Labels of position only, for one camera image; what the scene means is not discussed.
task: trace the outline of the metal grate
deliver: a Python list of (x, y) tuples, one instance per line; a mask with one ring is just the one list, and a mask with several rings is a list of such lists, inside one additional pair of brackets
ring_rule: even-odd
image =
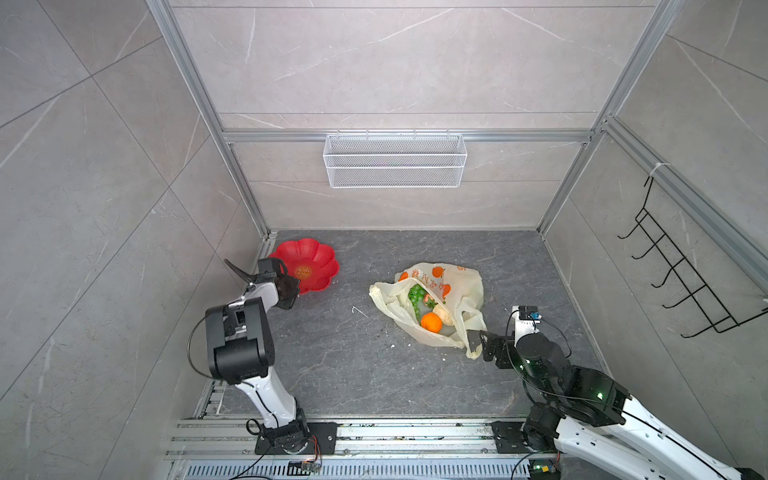
[[(704, 318), (707, 319), (709, 326), (705, 326), (703, 329), (699, 330), (698, 332), (691, 333), (690, 335), (684, 335), (681, 333), (680, 336), (682, 336), (685, 339), (689, 339), (689, 338), (695, 337), (696, 335), (700, 335), (701, 333), (704, 333), (709, 329), (714, 329), (715, 332), (723, 333), (723, 332), (727, 332), (732, 328), (742, 326), (744, 323), (754, 320), (760, 316), (768, 314), (768, 307), (766, 307), (760, 313), (753, 315), (750, 318), (745, 320), (739, 321), (733, 316), (733, 314), (725, 307), (725, 305), (717, 296), (717, 294), (715, 294), (715, 292), (712, 290), (709, 283), (707, 283), (707, 281), (704, 280), (704, 278), (701, 276), (701, 274), (699, 273), (699, 270), (697, 270), (696, 267), (690, 262), (690, 260), (688, 260), (688, 257), (683, 255), (682, 250), (680, 250), (677, 244), (667, 234), (667, 231), (661, 227), (661, 225), (656, 221), (654, 216), (651, 215), (650, 212), (647, 210), (646, 206), (648, 204), (648, 196), (650, 195), (650, 188), (654, 185), (654, 178), (650, 176), (646, 178), (645, 184), (643, 184), (643, 186), (645, 185), (648, 186), (648, 190), (645, 192), (645, 201), (643, 202), (643, 207), (640, 209), (639, 212), (637, 212), (637, 215), (634, 216), (634, 223), (635, 223), (634, 227), (632, 227), (632, 230), (630, 230), (630, 233), (627, 233), (623, 237), (621, 235), (618, 235), (618, 237), (624, 240), (628, 238), (631, 234), (633, 234), (634, 231), (637, 230), (637, 228), (639, 227), (640, 230), (643, 233), (645, 233), (645, 236), (651, 241), (651, 244), (650, 244), (650, 247), (648, 247), (648, 250), (645, 250), (645, 253), (643, 253), (639, 257), (636, 257), (635, 255), (633, 255), (632, 258), (634, 258), (635, 260), (639, 260), (645, 257), (646, 255), (648, 255), (651, 250), (655, 249), (661, 255), (661, 258), (663, 258), (664, 261), (667, 263), (667, 266), (669, 267), (669, 270), (667, 270), (667, 275), (664, 276), (664, 279), (661, 280), (661, 283), (659, 283), (658, 285), (652, 283), (651, 286), (653, 288), (661, 288), (667, 282), (667, 279), (669, 279), (672, 273), (674, 273), (677, 279), (680, 281), (680, 283), (683, 284), (683, 288), (685, 289), (687, 295), (679, 299), (674, 305), (662, 305), (663, 308), (666, 308), (666, 309), (674, 308), (680, 305), (685, 300), (688, 300), (690, 298), (693, 300), (694, 303), (696, 303), (696, 306), (699, 308), (699, 311), (701, 311), (701, 313), (704, 315)], [(660, 231), (661, 235), (657, 239), (654, 239), (650, 235), (650, 233), (648, 233), (648, 230), (643, 225), (643, 222), (645, 222), (645, 225), (648, 227), (651, 227), (652, 225), (654, 225), (655, 230)], [(659, 247), (659, 242), (664, 240), (665, 237), (667, 238), (666, 243), (669, 243), (674, 248), (674, 249), (672, 248), (668, 249), (666, 253), (661, 249), (661, 247)], [(688, 269), (693, 271), (695, 274), (694, 281), (696, 282), (698, 287), (694, 290), (692, 290), (693, 285), (688, 285), (685, 282), (685, 280), (683, 280), (683, 275), (681, 274), (681, 272), (677, 270), (678, 268), (682, 270), (684, 267), (687, 267)], [(697, 293), (700, 293), (700, 298), (706, 294), (709, 294), (709, 296), (712, 296), (717, 301), (717, 304), (720, 306), (720, 308), (724, 311), (725, 316), (723, 316), (723, 318), (717, 321), (713, 321), (712, 318), (710, 317), (710, 314), (707, 313), (707, 310), (704, 309), (704, 307), (702, 306), (702, 302), (700, 302), (700, 298), (699, 299), (696, 298)]]
[(467, 150), (460, 134), (336, 134), (323, 159), (333, 188), (458, 187)]
[[(311, 478), (317, 480), (347, 480), (348, 478), (449, 478), (484, 479), (511, 478), (512, 467), (519, 458), (435, 458), (435, 459), (335, 459), (323, 460), (323, 467)], [(288, 466), (289, 460), (265, 460), (247, 475), (262, 475), (273, 480), (306, 478), (306, 473)], [(191, 461), (184, 480), (226, 480), (243, 473), (252, 462), (242, 460)], [(514, 478), (527, 478), (528, 460), (515, 470)]]

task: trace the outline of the plastic bag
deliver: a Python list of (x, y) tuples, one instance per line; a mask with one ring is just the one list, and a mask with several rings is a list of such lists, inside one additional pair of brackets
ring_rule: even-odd
[[(443, 303), (451, 316), (452, 326), (444, 325), (440, 333), (422, 328), (421, 318), (416, 318), (408, 299), (408, 292), (416, 284), (423, 286), (438, 303)], [(467, 357), (471, 359), (480, 356), (482, 346), (470, 350), (467, 340), (468, 329), (487, 329), (480, 312), (483, 289), (477, 270), (447, 263), (417, 263), (404, 273), (398, 273), (395, 283), (374, 283), (369, 295), (379, 310), (418, 342), (429, 346), (466, 348)]]

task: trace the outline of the white wall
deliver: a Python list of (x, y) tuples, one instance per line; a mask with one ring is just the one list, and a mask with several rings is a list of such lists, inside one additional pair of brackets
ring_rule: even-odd
[[(688, 0), (618, 115), (763, 247), (767, 22), (765, 2)], [(707, 321), (691, 300), (662, 308), (684, 297), (682, 284), (673, 276), (660, 289), (651, 287), (664, 278), (666, 263), (657, 252), (631, 259), (650, 246), (642, 233), (617, 238), (633, 226), (646, 176), (604, 141), (547, 242), (617, 379), (709, 453), (765, 475), (768, 318), (725, 333), (680, 337)], [(658, 186), (648, 210), (735, 318), (765, 307), (765, 293)], [(666, 240), (660, 245), (673, 262), (680, 258)], [(700, 285), (690, 271), (684, 278), (693, 288)], [(708, 294), (696, 298), (713, 319), (725, 316)]]
[(147, 478), (259, 239), (141, 0), (0, 18), (0, 477)]
[(332, 189), (323, 143), (235, 144), (276, 229), (536, 228), (578, 142), (468, 143), (458, 188)]
[(688, 0), (619, 118), (768, 250), (768, 3)]
[[(224, 127), (275, 130), (590, 128), (654, 2), (172, 4)], [(472, 144), (430, 190), (331, 190), (321, 150), (237, 145), (273, 228), (532, 229), (578, 147)]]
[[(639, 230), (626, 240), (643, 204), (647, 175), (610, 139), (598, 147), (546, 237), (553, 257), (614, 377), (660, 419), (724, 462), (766, 471), (768, 382), (763, 339), (768, 319), (725, 333), (709, 331), (667, 264)], [(764, 295), (658, 186), (647, 209), (737, 319), (762, 308)], [(648, 230), (654, 239), (658, 231)], [(674, 248), (660, 243), (673, 259)], [(692, 273), (684, 273), (687, 281)], [(711, 296), (697, 294), (716, 317)]]

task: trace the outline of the white mesh basket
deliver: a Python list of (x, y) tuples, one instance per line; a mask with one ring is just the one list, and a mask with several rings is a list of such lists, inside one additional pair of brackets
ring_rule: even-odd
[(467, 149), (460, 134), (334, 134), (323, 159), (333, 188), (458, 187)]

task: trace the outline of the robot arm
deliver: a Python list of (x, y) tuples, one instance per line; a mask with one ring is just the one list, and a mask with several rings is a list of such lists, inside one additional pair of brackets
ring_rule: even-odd
[(531, 448), (557, 449), (627, 480), (763, 480), (750, 468), (730, 467), (698, 449), (611, 377), (572, 365), (536, 328), (537, 307), (514, 310), (514, 336), (473, 336), (480, 337), (485, 361), (495, 357), (498, 368), (513, 369), (544, 397), (523, 426)]
[(215, 379), (242, 390), (261, 413), (262, 435), (288, 453), (307, 446), (309, 429), (296, 399), (274, 371), (275, 346), (266, 313), (273, 306), (289, 310), (299, 296), (299, 280), (287, 274), (282, 260), (259, 260), (258, 273), (225, 263), (248, 282), (243, 295), (205, 316), (208, 368)]

